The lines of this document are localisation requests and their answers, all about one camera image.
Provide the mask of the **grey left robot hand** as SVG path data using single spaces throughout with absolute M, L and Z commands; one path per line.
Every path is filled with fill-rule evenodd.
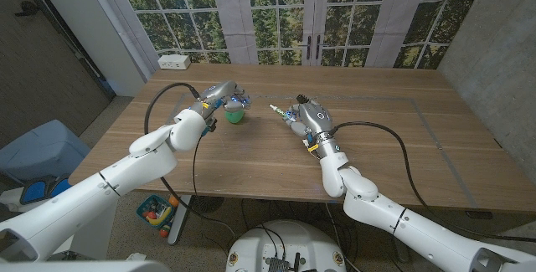
M 190 110 L 207 119 L 218 108 L 234 113 L 248 110 L 250 105 L 250 97 L 245 90 L 233 80 L 228 80 L 207 88 L 190 106 Z

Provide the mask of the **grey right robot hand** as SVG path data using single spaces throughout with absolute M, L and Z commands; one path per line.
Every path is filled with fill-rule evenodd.
M 341 152 L 333 134 L 329 133 L 333 129 L 332 117 L 315 100 L 291 105 L 286 114 L 290 118 L 286 124 L 318 159 Z

